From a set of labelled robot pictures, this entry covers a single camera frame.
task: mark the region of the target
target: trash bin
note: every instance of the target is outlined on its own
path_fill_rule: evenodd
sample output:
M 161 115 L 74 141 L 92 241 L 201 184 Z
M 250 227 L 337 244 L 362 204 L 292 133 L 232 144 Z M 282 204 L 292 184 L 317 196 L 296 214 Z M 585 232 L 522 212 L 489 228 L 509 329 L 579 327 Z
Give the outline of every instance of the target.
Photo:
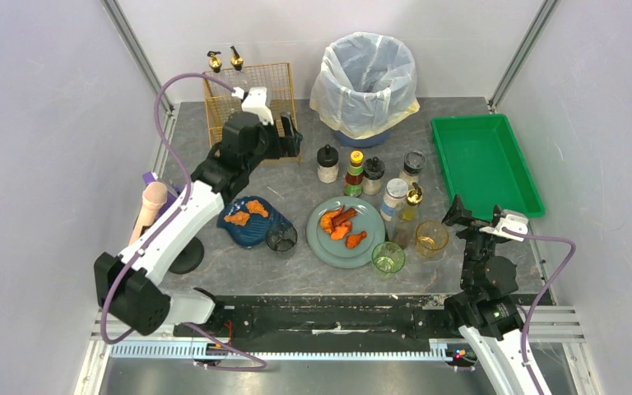
M 416 63 L 398 39 L 357 32 L 330 44 L 310 107 L 345 146 L 375 146 L 420 108 Z

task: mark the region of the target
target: black jar lid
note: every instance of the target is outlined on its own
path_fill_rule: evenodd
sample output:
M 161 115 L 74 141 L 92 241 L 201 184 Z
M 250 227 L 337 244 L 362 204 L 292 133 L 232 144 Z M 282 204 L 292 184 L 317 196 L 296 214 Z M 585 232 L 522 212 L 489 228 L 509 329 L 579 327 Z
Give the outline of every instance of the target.
M 383 160 L 378 157 L 369 158 L 365 160 L 365 177 L 367 179 L 381 179 L 383 177 L 383 171 L 386 168 L 383 164 Z
M 403 169 L 408 174 L 419 174 L 425 167 L 425 154 L 420 151 L 410 151 L 403 160 Z
M 318 149 L 316 161 L 322 167 L 333 167 L 337 165 L 337 149 L 326 144 Z

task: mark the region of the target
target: food piece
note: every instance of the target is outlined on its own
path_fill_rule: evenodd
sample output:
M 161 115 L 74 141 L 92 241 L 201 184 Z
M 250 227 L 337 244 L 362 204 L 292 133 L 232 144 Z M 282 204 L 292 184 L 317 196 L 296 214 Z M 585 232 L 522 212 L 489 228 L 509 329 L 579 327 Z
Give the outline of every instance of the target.
M 333 227 L 340 225 L 341 223 L 351 219 L 352 217 L 357 215 L 357 210 L 354 207 L 350 207 L 345 210 L 343 213 L 338 214 L 333 218 Z
M 367 232 L 362 230 L 358 235 L 349 235 L 345 239 L 345 246 L 349 249 L 353 249 L 360 245 L 362 240 L 367 238 Z
M 345 237 L 345 235 L 350 233 L 351 230 L 352 230 L 352 222 L 345 221 L 333 229 L 333 232 L 331 233 L 331 239 L 340 240 L 343 237 Z
M 224 221 L 229 222 L 230 224 L 238 225 L 238 226 L 246 226 L 250 219 L 250 214 L 244 211 L 239 211 L 235 213 L 233 216 L 224 216 Z
M 338 216 L 344 208 L 345 206 L 340 206 L 336 210 L 326 211 L 326 213 L 321 216 L 320 225 L 321 229 L 323 229 L 324 232 L 328 233 L 329 235 L 333 232 L 332 219 L 333 217 Z
M 258 200 L 251 200 L 250 202 L 246 203 L 246 208 L 249 209 L 249 212 L 251 214 L 259 214 L 263 216 L 263 218 L 267 218 L 268 216 L 267 210 L 265 209 L 265 207 L 263 207 L 262 204 L 260 204 Z

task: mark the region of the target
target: orange wire basket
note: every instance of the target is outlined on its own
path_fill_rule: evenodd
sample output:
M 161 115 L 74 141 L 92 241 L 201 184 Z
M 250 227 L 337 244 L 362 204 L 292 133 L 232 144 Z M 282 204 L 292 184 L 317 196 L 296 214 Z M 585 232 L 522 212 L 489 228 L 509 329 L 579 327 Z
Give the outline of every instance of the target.
M 292 71 L 289 63 L 270 63 L 255 66 L 244 66 L 240 72 L 226 69 L 220 73 L 208 71 L 207 74 L 217 77 L 231 86 L 238 86 L 249 91 L 254 86 L 265 86 L 272 95 L 270 110 L 275 119 L 277 132 L 285 135 L 280 122 L 280 113 L 290 112 L 294 127 L 296 123 L 296 108 L 294 103 L 294 89 L 292 87 Z M 207 130 L 210 146 L 221 141 L 221 129 L 226 120 L 233 113 L 241 110 L 241 101 L 222 86 L 209 80 L 202 80 L 205 90 L 205 109 L 207 110 Z M 296 158 L 281 158 L 280 160 L 297 160 L 301 163 L 301 153 Z

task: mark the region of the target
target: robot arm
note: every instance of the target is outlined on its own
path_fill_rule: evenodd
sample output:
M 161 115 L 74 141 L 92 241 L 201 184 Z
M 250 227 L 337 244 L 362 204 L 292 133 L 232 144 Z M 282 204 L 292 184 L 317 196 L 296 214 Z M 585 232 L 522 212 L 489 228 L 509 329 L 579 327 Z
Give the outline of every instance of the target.
M 543 393 L 551 394 L 533 355 L 527 354 L 527 362 L 522 358 L 524 322 L 509 298 L 518 289 L 515 265 L 507 258 L 495 256 L 498 243 L 523 240 L 504 229 L 525 235 L 527 217 L 495 206 L 493 220 L 483 221 L 474 218 L 457 195 L 442 222 L 447 226 L 466 226 L 457 233 L 457 237 L 466 240 L 460 281 L 462 292 L 444 301 L 452 327 L 468 340 L 498 394 L 539 393 L 527 364 L 532 364 Z
M 215 305 L 212 298 L 202 292 L 171 297 L 158 285 L 197 232 L 248 185 L 250 174 L 262 160 L 299 155 L 302 136 L 288 113 L 281 114 L 284 136 L 279 136 L 268 108 L 267 89 L 252 88 L 247 95 L 237 91 L 243 111 L 226 121 L 222 141 L 195 169 L 192 185 L 137 241 L 115 257 L 102 253 L 95 261 L 95 286 L 102 307 L 115 278 L 138 253 L 113 295 L 109 311 L 142 335 L 153 333 L 165 322 L 207 321 Z M 183 204 L 187 193 L 190 197 Z

